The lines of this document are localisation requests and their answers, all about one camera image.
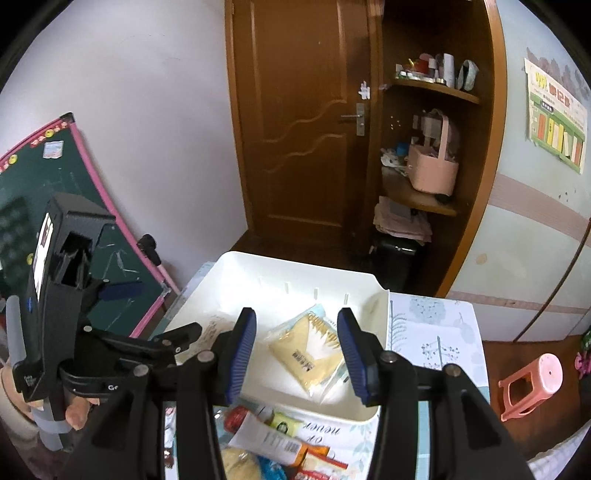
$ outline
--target folded cloth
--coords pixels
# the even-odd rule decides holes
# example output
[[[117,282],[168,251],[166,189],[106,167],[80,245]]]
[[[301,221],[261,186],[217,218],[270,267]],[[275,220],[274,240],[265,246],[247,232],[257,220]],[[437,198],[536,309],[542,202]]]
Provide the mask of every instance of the folded cloth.
[[[403,207],[388,197],[380,197],[374,210],[374,225],[379,232],[422,242],[431,241],[431,225],[425,212],[407,216]]]

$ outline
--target pink basket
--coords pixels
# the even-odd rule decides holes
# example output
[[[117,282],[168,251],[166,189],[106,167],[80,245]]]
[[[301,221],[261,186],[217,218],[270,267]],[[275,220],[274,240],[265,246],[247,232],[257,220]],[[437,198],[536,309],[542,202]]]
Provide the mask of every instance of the pink basket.
[[[407,173],[413,188],[420,192],[451,195],[456,184],[458,164],[445,159],[449,135],[449,119],[443,115],[439,156],[432,157],[430,147],[411,145]]]

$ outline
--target green chalkboard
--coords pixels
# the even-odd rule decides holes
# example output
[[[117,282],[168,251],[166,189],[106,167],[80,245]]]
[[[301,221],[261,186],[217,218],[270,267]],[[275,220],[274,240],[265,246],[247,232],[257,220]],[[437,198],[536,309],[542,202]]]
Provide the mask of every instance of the green chalkboard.
[[[37,233],[53,194],[79,194],[108,208],[103,201],[106,192],[98,177],[93,182],[91,174],[96,172],[92,166],[87,168],[84,156],[87,157],[84,146],[69,113],[0,158],[0,293],[3,297],[24,294]],[[162,295],[163,287],[157,274],[150,271],[141,254],[126,239],[120,225],[103,231],[90,272],[111,282],[141,280],[144,293],[134,299],[100,302],[90,312],[89,319],[95,327],[128,335]]]

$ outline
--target brown wood frame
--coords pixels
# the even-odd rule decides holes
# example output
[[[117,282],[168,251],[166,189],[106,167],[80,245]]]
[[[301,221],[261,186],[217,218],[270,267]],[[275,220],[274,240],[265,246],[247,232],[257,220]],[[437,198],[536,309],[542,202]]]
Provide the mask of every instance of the brown wood frame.
[[[246,170],[244,166],[244,150],[242,144],[242,128],[240,126],[240,114],[238,108],[238,90],[236,89],[236,66],[234,62],[234,3],[225,0],[224,20],[226,30],[226,63],[228,64],[228,87],[230,91],[230,113],[234,128],[234,143],[236,145],[236,157],[238,159],[238,171],[240,173],[240,185],[242,187],[242,200],[246,213],[246,225],[251,235],[256,235],[254,222],[252,221],[252,205],[246,186]]]
[[[358,254],[367,254],[367,247],[371,243],[373,230],[374,206],[378,202],[381,188],[381,163],[376,161],[380,157],[382,139],[382,107],[384,105],[384,91],[380,86],[384,83],[384,65],[382,62],[382,0],[366,0],[368,10],[369,32],[369,61],[370,87],[369,99],[369,149],[368,167],[365,179],[365,198],[361,222],[357,229],[355,242]]]
[[[488,13],[488,20],[491,27],[493,61],[495,66],[491,134],[488,141],[488,149],[486,152],[485,165],[480,180],[478,195],[476,196],[464,234],[457,247],[456,254],[437,289],[437,297],[445,297],[450,291],[457,274],[464,264],[468,251],[472,246],[478,227],[480,227],[480,222],[482,221],[488,198],[491,195],[492,184],[495,181],[496,169],[499,164],[499,157],[501,156],[503,136],[505,134],[505,117],[507,112],[507,56],[505,51],[505,36],[503,34],[501,17],[498,8],[496,7],[496,1],[483,1],[486,6],[486,12]]]

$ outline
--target pink plastic stool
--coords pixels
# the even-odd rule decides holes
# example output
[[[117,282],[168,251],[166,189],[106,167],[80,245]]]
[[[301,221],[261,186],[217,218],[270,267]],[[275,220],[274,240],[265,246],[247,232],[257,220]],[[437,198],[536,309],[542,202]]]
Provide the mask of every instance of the pink plastic stool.
[[[524,377],[530,377],[527,380],[531,381],[531,392],[513,405],[511,404],[509,388],[515,380]],[[536,358],[529,365],[499,382],[499,388],[503,388],[503,403],[505,404],[505,411],[501,414],[501,421],[525,417],[544,400],[548,400],[554,395],[561,385],[562,366],[558,357],[551,353],[545,353]]]

